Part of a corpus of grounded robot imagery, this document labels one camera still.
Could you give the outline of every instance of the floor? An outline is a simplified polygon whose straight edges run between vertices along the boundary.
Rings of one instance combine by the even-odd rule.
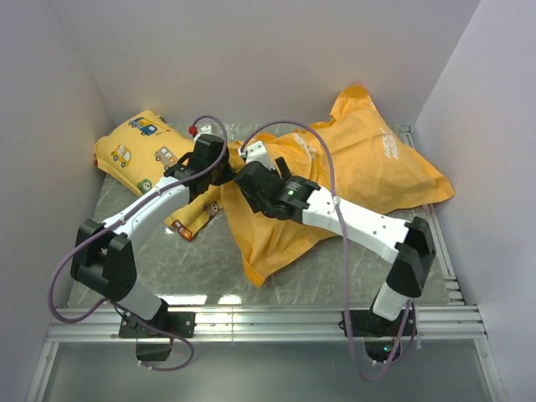
[[[175,127],[187,132],[188,125]],[[256,124],[227,126],[229,139],[239,140]],[[274,134],[291,132],[274,127]],[[136,196],[107,176],[94,219],[101,221],[124,209]],[[391,216],[411,220],[426,217],[423,208],[394,211]],[[224,212],[216,215],[196,238],[187,242],[162,222],[136,255],[138,277],[170,304],[342,304],[343,253],[340,238],[325,240],[302,258],[268,278],[261,288],[244,276],[240,250],[231,236]],[[369,305],[389,272],[389,264],[361,245],[350,247],[351,302]],[[69,307],[88,307],[100,297],[75,283]],[[435,259],[419,304],[450,301],[440,262]]]

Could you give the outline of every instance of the cartoon car print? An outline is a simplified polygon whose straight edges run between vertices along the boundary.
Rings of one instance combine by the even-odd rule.
[[[160,148],[158,151],[154,152],[154,157],[157,162],[160,162],[164,165],[164,170],[168,170],[177,162],[177,157],[173,155],[173,152],[169,151],[166,147]]]
[[[118,145],[115,151],[111,152],[114,161],[119,161],[122,168],[126,168],[131,162],[131,152],[124,145]]]
[[[193,233],[178,220],[173,221],[172,227],[175,228],[177,232],[187,241],[190,241],[193,238]]]
[[[152,188],[151,180],[149,180],[148,178],[144,178],[141,182],[137,184],[137,187],[142,192],[142,194],[145,194]]]
[[[218,203],[207,204],[203,207],[203,211],[207,213],[209,219],[212,219],[220,210]]]
[[[143,136],[151,136],[152,134],[162,134],[165,131],[169,131],[167,128],[164,128],[160,126],[158,123],[155,123],[154,121],[150,121],[149,119],[146,119],[145,117],[138,117],[137,119],[130,120],[128,122],[128,125],[130,127],[137,128],[139,131],[142,132]]]

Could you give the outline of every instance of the white wall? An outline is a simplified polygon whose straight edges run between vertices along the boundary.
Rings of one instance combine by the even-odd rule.
[[[98,196],[95,139],[112,123],[45,1],[0,2],[0,55],[0,399],[18,402],[49,325],[50,274]]]
[[[511,401],[536,398],[536,3],[482,0],[416,124],[452,180],[441,228]]]
[[[478,0],[49,0],[116,123],[325,119],[365,84],[414,123]]]

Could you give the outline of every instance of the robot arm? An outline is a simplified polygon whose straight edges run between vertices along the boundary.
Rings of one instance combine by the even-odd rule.
[[[262,142],[246,148],[246,165],[234,181],[254,212],[269,218],[291,219],[300,224],[341,234],[331,192],[305,178],[292,176],[285,160],[276,167]],[[371,306],[376,317],[393,322],[411,297],[419,297],[436,255],[430,226],[415,217],[412,222],[394,219],[338,199],[348,227],[348,238],[364,245],[392,264]]]
[[[210,184],[219,185],[233,179],[227,153],[209,173],[184,185],[173,186],[179,180],[197,176],[209,167],[218,158],[223,145],[224,141],[219,137],[209,134],[197,136],[193,151],[181,157],[175,166],[164,173],[156,186],[135,203],[102,223],[85,221],[79,228],[77,245],[117,221],[121,221],[121,226],[75,255],[71,276],[152,326],[167,331],[168,304],[137,280],[134,250],[146,240],[158,222],[189,204],[204,193]]]

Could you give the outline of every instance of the yellow bag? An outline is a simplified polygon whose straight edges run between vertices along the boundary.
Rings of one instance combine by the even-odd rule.
[[[133,193],[142,195],[162,178],[167,168],[192,150],[192,139],[182,137],[160,116],[143,111],[97,141],[95,164]],[[219,188],[211,186],[165,222],[184,239],[191,240],[219,210]]]
[[[387,214],[454,195],[449,181],[389,129],[362,86],[344,90],[331,116],[330,122],[312,126],[332,154],[340,197]],[[327,160],[311,133],[297,131],[279,138],[261,133],[255,140],[265,143],[273,159],[284,157],[292,174],[330,188]],[[234,142],[229,146],[235,170],[244,164],[238,157],[239,145]],[[256,286],[319,240],[334,236],[323,229],[253,214],[235,183],[221,187],[221,203],[242,252],[245,274]]]

